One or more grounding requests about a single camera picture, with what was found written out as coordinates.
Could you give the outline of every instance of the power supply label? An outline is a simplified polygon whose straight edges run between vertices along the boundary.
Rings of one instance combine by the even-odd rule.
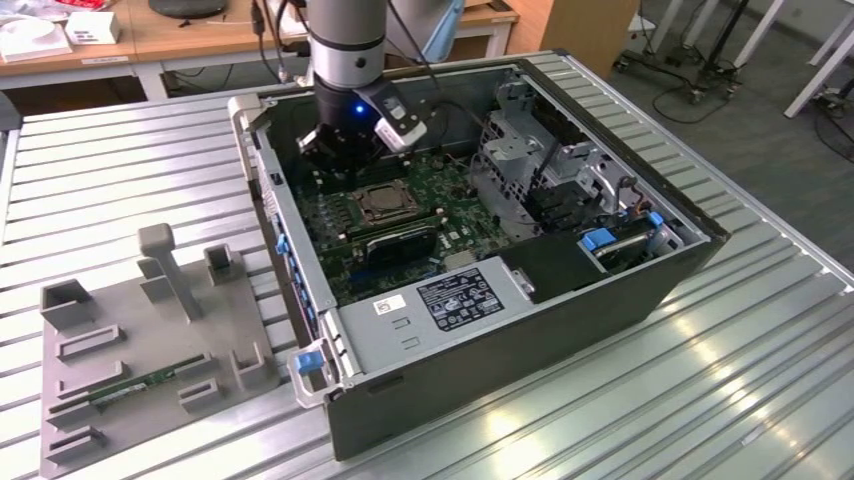
[[[504,309],[476,268],[417,287],[417,293],[436,326],[445,332]]]

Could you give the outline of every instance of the black side panel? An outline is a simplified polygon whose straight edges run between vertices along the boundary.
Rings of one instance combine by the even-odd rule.
[[[326,405],[334,458],[361,453],[640,322],[720,245],[697,245],[348,391]]]

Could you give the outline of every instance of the gray carpet floor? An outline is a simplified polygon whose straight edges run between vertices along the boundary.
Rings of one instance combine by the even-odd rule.
[[[677,42],[679,32],[699,1],[691,0],[681,7],[671,38],[659,53],[661,58]],[[667,4],[668,0],[643,0],[644,15],[656,21]],[[728,12],[729,7],[720,5],[705,27],[697,42],[704,54],[711,50]],[[755,18],[741,18],[724,58],[735,59],[756,23]],[[811,106],[792,120],[781,113],[815,74],[815,68],[805,64],[815,50],[816,45],[772,29],[740,72],[743,88],[729,103],[697,125],[671,122],[652,110],[653,97],[665,88],[679,85],[677,80],[635,64],[627,72],[615,72],[609,82],[805,237],[848,269],[854,269],[854,249],[848,248],[854,243],[854,164],[820,143],[813,131],[815,110]],[[683,73],[689,74],[695,68],[683,67]],[[210,67],[189,81],[214,88],[221,84],[226,69],[225,66]],[[841,86],[852,75],[854,71],[841,66],[829,85]],[[269,74],[260,63],[241,64],[232,72],[226,88],[269,83]],[[190,92],[193,88],[186,88],[184,93]],[[720,98],[709,95],[700,105],[692,106],[683,97],[671,95],[661,99],[659,106],[669,116],[691,119],[713,108]],[[854,118],[848,128],[854,133]],[[821,132],[831,143],[845,146],[840,134],[825,122]]]

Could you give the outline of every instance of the metal bracket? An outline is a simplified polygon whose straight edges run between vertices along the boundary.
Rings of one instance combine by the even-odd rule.
[[[240,153],[240,165],[242,166],[242,176],[246,182],[252,180],[252,162],[249,161],[249,151],[245,148],[242,133],[245,133],[252,122],[264,113],[264,106],[256,94],[237,95],[228,99],[228,120],[234,134],[234,143]]]
[[[302,408],[313,408],[322,405],[325,396],[332,393],[334,390],[344,388],[344,385],[336,383],[332,379],[332,371],[329,370],[329,359],[325,358],[325,352],[322,351],[322,344],[325,343],[325,339],[320,338],[310,342],[308,346],[300,348],[298,350],[288,353],[286,356],[286,367],[288,374],[290,375],[290,382],[293,382],[293,391],[296,392],[296,401],[302,406]],[[318,352],[325,359],[325,363],[321,368],[322,378],[325,379],[325,388],[320,390],[309,389],[306,385],[305,377],[298,373],[298,367],[296,365],[296,358],[305,353]]]

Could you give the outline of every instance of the motherboard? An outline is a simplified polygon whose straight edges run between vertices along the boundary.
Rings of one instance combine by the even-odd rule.
[[[338,304],[482,259],[509,245],[469,187],[469,158],[377,162],[349,181],[312,171],[297,208]]]

